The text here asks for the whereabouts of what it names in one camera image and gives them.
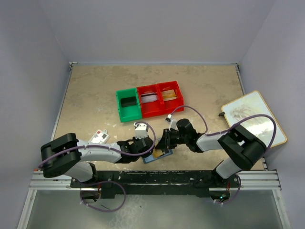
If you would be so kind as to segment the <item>blue leather card holder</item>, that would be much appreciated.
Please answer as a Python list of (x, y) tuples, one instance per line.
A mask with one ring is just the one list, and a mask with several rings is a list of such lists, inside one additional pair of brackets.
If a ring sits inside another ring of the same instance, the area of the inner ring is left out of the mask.
[(156, 160), (158, 160), (158, 159), (154, 159), (153, 156), (152, 156), (152, 154), (151, 154), (150, 156), (148, 156), (148, 157), (142, 158), (142, 160), (143, 160), (143, 162), (144, 162), (145, 164), (151, 163), (151, 162), (156, 161)]

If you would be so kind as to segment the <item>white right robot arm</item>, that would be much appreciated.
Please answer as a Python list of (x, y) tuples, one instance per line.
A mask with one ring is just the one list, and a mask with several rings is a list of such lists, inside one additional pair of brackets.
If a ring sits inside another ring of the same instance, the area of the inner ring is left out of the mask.
[(258, 137), (241, 125), (226, 133), (206, 135), (198, 133), (188, 119), (181, 119), (177, 129), (164, 129), (156, 145), (158, 150), (174, 149), (177, 145), (186, 145), (192, 152), (203, 153), (210, 150), (224, 150), (228, 158), (221, 162), (212, 174), (212, 182), (224, 186), (229, 177), (241, 170), (250, 170), (266, 152), (266, 145)]

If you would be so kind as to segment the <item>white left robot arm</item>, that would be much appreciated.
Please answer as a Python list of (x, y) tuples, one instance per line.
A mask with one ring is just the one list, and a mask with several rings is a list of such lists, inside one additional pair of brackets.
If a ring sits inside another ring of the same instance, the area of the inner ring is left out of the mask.
[(68, 133), (41, 146), (42, 162), (38, 168), (45, 178), (66, 175), (93, 187), (98, 182), (98, 175), (91, 161), (129, 164), (150, 156), (155, 142), (153, 134), (153, 139), (133, 137), (112, 144), (94, 144), (77, 139), (75, 133)]

